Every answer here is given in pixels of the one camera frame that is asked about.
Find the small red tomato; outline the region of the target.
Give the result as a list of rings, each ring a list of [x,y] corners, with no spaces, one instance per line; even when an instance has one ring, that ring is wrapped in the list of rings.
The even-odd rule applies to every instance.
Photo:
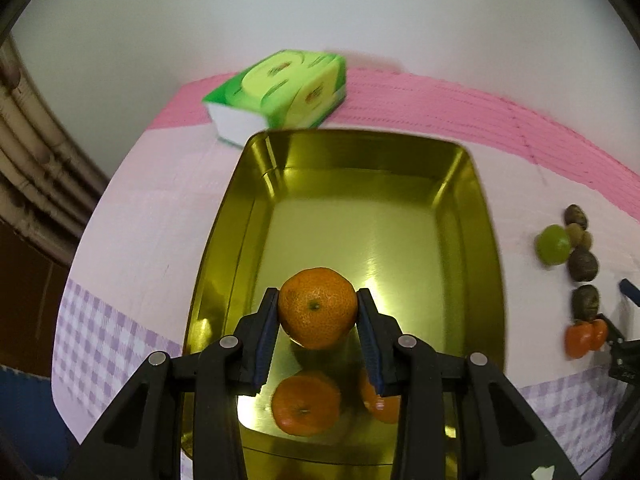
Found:
[[[605,344],[606,338],[608,338],[608,324],[602,318],[595,318],[591,323],[591,327],[591,350],[599,351]]]

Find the large red tomato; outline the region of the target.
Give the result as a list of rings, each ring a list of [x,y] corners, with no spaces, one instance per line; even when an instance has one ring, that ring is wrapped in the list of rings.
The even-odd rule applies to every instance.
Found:
[[[564,336],[564,350],[570,359],[581,359],[591,350],[592,325],[580,322],[568,326]]]

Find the dark passion fruit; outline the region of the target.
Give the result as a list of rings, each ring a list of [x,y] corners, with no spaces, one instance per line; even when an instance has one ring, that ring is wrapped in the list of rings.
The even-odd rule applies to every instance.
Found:
[[[599,273],[599,261],[590,250],[576,247],[567,259],[567,271],[574,282],[591,282]]]
[[[593,285],[579,286],[572,291],[570,306],[575,320],[592,322],[600,310],[600,292]]]
[[[564,210],[563,218],[564,223],[567,226],[570,226],[571,224],[577,224],[583,230],[588,229],[588,218],[585,214],[585,211],[583,211],[582,207],[578,206],[577,204],[570,204],[570,206],[567,206]]]

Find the orange mandarin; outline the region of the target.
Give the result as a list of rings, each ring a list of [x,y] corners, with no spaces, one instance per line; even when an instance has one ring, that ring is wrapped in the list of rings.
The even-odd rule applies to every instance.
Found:
[[[379,396],[370,383],[365,368],[360,370],[358,386],[363,406],[376,420],[384,424],[399,422],[400,396],[386,396],[386,398]]]
[[[326,374],[300,372],[282,380],[271,397],[271,414],[280,430],[311,437],[331,429],[341,416],[342,395]]]
[[[356,290],[329,268],[305,269],[280,288],[280,324],[292,341],[308,350],[326,350],[342,341],[356,323]]]

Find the green tomato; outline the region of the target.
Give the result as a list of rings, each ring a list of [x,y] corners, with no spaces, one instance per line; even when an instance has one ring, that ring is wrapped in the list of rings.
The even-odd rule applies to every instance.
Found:
[[[572,252],[570,237],[562,226],[552,224],[544,228],[535,240],[536,255],[545,266],[560,266]]]

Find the brown longan right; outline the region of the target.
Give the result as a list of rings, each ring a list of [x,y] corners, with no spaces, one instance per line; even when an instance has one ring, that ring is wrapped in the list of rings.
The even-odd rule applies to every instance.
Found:
[[[579,242],[579,246],[590,250],[593,244],[593,237],[590,232],[585,231],[582,233],[582,239]]]

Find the brown longan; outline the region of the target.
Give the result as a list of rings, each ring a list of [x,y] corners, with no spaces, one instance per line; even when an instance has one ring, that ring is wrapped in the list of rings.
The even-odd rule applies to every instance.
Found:
[[[570,239],[570,246],[577,247],[582,244],[585,229],[578,223],[570,223],[565,227],[565,232]]]
[[[593,237],[590,232],[585,231],[582,233],[582,239],[579,242],[579,246],[590,250],[593,244]]]

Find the brown longan left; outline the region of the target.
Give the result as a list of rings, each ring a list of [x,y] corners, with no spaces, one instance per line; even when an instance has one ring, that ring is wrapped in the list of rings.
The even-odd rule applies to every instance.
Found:
[[[582,244],[585,229],[578,223],[570,223],[565,227],[565,232],[570,239],[570,246],[577,247]]]

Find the pink and purple tablecloth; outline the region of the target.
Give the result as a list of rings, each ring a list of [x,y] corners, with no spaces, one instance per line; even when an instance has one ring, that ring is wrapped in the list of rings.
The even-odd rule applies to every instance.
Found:
[[[219,140],[202,99],[218,77],[182,87],[142,133],[81,237],[58,311],[52,396],[84,438],[153,350],[182,347],[205,242],[239,150]],[[629,337],[638,309],[618,289],[639,277],[639,178],[583,136],[503,96],[428,77],[356,68],[332,126],[405,131],[464,145],[494,217],[506,283],[511,379],[586,479],[611,456],[624,385],[599,353],[567,361],[564,285],[536,265],[535,232],[568,204],[588,214],[602,306]]]

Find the blue object at floor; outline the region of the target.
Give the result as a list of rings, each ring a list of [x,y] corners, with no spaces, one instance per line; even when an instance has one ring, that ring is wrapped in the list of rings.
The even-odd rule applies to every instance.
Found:
[[[58,478],[78,442],[55,407],[51,381],[1,367],[1,456],[17,468]]]

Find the bamboo rattan furniture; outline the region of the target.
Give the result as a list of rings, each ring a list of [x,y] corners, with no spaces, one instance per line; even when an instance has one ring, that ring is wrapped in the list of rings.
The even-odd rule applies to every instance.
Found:
[[[1,44],[1,222],[69,266],[106,175],[38,93],[10,37]]]

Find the green tissue pack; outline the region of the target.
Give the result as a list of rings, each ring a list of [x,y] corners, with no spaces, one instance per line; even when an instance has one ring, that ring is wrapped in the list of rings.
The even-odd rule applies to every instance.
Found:
[[[265,130],[314,128],[346,98],[344,56],[281,50],[226,80],[203,98],[218,136],[242,148]]]

